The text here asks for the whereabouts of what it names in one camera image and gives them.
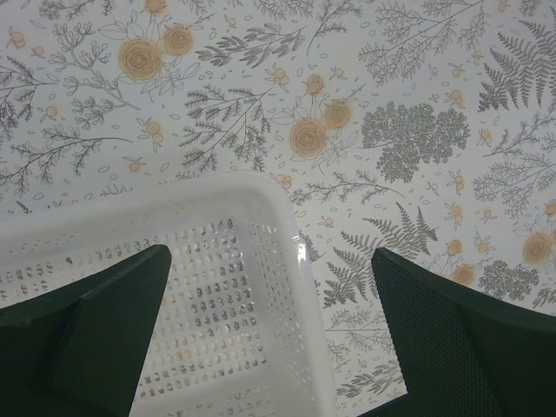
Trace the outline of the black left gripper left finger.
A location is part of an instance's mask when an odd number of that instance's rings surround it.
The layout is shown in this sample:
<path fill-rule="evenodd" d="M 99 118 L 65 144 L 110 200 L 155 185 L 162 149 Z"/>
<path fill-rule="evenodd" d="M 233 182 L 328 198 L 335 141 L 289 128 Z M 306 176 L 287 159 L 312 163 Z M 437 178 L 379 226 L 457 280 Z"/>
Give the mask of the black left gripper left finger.
<path fill-rule="evenodd" d="M 3 416 L 127 416 L 169 277 L 155 245 L 1 310 Z"/>

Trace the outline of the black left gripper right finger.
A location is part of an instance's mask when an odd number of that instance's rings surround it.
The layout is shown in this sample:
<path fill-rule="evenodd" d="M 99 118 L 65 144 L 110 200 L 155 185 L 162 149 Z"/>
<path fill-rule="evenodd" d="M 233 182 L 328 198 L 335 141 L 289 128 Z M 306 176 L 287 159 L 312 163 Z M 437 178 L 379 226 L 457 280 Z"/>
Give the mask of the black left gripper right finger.
<path fill-rule="evenodd" d="M 553 416 L 555 319 L 378 248 L 372 270 L 407 394 L 377 416 Z"/>

